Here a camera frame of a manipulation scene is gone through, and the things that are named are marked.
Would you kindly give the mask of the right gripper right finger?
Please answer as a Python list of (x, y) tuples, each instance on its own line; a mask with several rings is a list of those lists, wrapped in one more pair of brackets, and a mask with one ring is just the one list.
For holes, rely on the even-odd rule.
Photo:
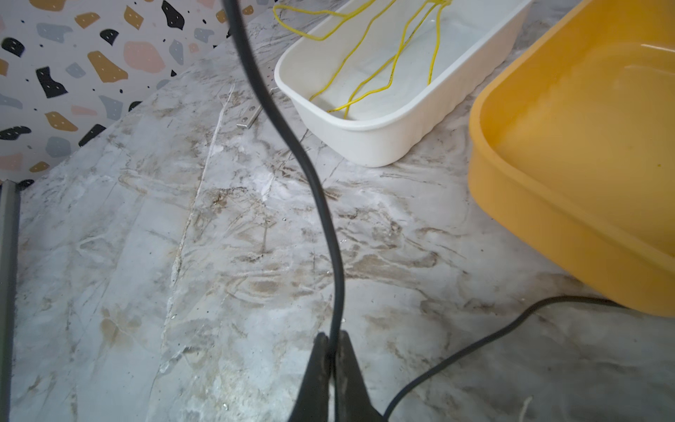
[(335, 356), (335, 415), (337, 422), (382, 422), (367, 393), (351, 339), (346, 331), (339, 334)]

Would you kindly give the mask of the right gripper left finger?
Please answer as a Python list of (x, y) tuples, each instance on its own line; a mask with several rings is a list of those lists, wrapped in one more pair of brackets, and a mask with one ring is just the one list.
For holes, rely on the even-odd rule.
[(329, 417), (329, 338), (320, 332), (314, 340), (309, 362), (288, 422), (326, 422)]

